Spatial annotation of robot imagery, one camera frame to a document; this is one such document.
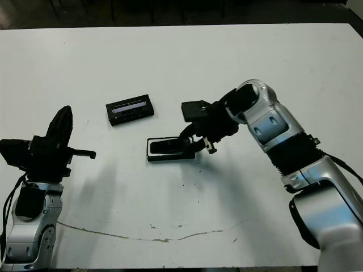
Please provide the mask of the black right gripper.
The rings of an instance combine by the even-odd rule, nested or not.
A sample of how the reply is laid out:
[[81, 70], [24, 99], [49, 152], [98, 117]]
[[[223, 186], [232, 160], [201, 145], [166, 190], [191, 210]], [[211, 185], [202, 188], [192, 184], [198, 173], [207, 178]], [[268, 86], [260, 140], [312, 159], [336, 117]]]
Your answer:
[[[213, 103], [199, 101], [199, 110], [202, 117], [196, 119], [193, 124], [188, 125], [180, 134], [181, 146], [187, 146], [187, 153], [197, 153], [211, 144], [220, 142], [226, 136], [234, 135], [239, 124], [232, 120], [225, 108], [225, 101], [219, 100]], [[201, 137], [194, 142], [193, 136]]]

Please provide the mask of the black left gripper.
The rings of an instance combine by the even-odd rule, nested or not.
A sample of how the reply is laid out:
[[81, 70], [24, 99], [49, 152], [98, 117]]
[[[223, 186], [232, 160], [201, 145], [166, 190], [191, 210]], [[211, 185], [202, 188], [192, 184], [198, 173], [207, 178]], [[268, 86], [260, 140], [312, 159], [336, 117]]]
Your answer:
[[28, 179], [33, 182], [60, 183], [70, 176], [67, 166], [73, 156], [96, 158], [96, 152], [68, 146], [73, 130], [71, 106], [62, 107], [50, 122], [46, 137], [34, 136], [29, 148], [31, 160]]

